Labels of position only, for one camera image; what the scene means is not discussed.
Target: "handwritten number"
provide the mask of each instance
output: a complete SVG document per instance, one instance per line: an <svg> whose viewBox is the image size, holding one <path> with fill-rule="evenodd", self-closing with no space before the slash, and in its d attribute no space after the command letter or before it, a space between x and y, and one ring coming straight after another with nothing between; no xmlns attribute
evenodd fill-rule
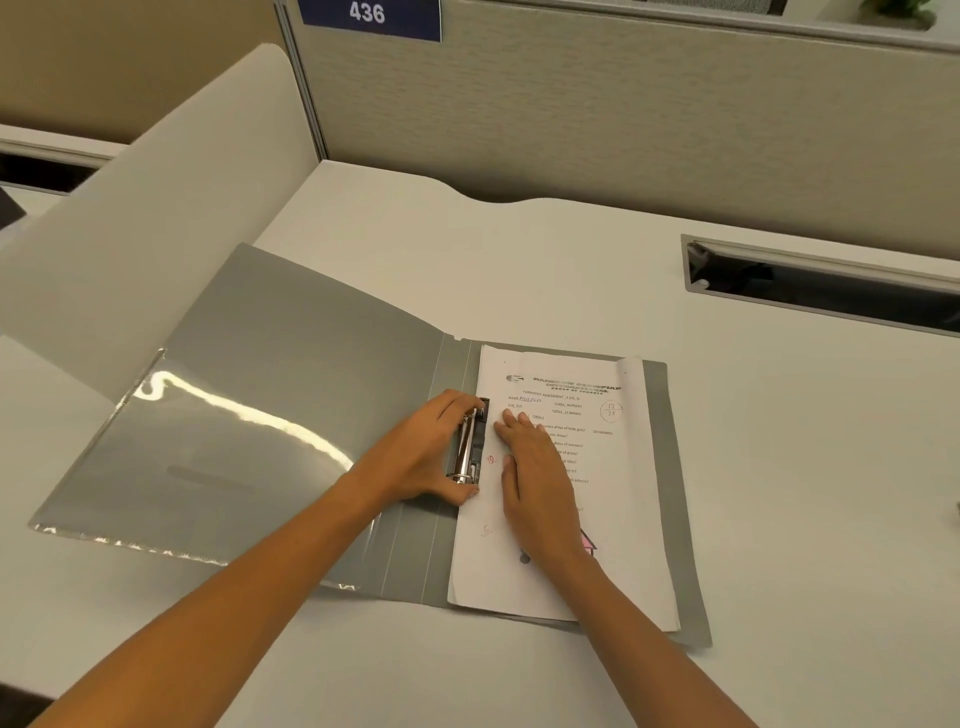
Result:
<svg viewBox="0 0 960 728"><path fill-rule="evenodd" d="M383 6L374 5L371 8L370 3L351 3L350 17L356 20L363 20L368 23L374 20L377 23L383 23L387 20L387 15L383 12Z"/></svg>

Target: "desk surface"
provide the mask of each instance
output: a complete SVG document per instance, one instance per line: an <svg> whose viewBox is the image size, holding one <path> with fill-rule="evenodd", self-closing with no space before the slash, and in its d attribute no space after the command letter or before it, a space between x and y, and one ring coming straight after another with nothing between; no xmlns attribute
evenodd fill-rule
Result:
<svg viewBox="0 0 960 728"><path fill-rule="evenodd" d="M960 339L687 293L680 235L960 277L960 263L325 162L257 245L458 336L670 365L715 647L764 728L948 726L960 655ZM491 292L455 305L465 284ZM59 694L209 574L30 532L110 404L0 338L0 681ZM578 635L311 599L226 726L629 725Z"/></svg>

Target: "pink drawing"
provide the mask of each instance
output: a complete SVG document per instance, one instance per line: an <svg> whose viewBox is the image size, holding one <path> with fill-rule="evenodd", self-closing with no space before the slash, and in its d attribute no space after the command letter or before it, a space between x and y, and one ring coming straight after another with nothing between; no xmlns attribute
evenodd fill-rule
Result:
<svg viewBox="0 0 960 728"><path fill-rule="evenodd" d="M586 551L590 556L593 555L593 552L597 549L593 541L590 540L590 537L584 533L584 529L580 529L580 541L584 545L584 551Z"/></svg>

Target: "metal binder clip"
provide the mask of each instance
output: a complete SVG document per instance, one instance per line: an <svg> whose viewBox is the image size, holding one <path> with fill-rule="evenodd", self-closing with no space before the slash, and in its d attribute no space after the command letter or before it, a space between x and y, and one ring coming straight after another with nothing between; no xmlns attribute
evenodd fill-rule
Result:
<svg viewBox="0 0 960 728"><path fill-rule="evenodd" d="M464 415L460 423L460 439L457 441L457 458L453 461L453 473L447 477L455 483L476 483L480 479L480 458L487 435L487 410L490 400L483 400L483 409L474 409Z"/></svg>

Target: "worksheet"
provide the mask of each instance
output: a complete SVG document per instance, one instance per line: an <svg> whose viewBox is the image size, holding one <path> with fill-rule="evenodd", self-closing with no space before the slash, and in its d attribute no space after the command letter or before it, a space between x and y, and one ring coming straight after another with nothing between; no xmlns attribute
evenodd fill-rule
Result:
<svg viewBox="0 0 960 728"><path fill-rule="evenodd" d="M517 545L503 515L500 476L508 450L493 423L509 407L543 424L564 459L584 550L660 629L679 629L663 548L642 360L485 346L477 395L490 399L480 492L460 509L450 600L523 617L574 619Z"/></svg>

